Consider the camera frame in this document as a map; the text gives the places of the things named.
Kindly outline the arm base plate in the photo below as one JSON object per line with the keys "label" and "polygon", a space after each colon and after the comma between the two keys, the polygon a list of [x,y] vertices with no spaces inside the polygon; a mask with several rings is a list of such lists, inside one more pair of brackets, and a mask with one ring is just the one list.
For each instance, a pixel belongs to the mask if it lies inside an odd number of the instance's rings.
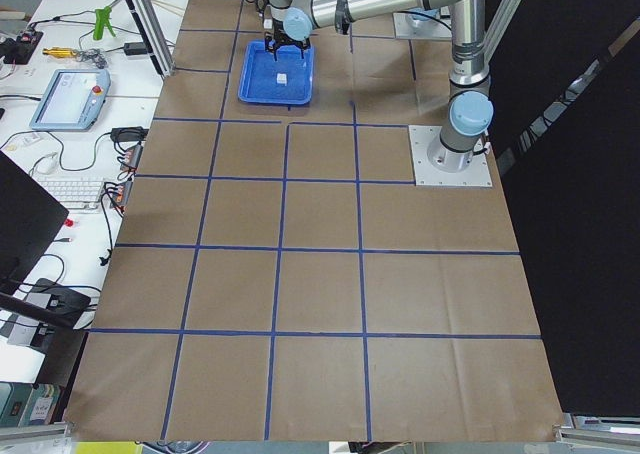
{"label": "arm base plate", "polygon": [[433,19],[409,14],[394,13],[395,37],[398,39],[447,41],[451,40],[451,22],[449,19]]}
{"label": "arm base plate", "polygon": [[491,188],[493,186],[482,139],[471,151],[448,150],[440,126],[409,125],[414,182],[417,187]]}

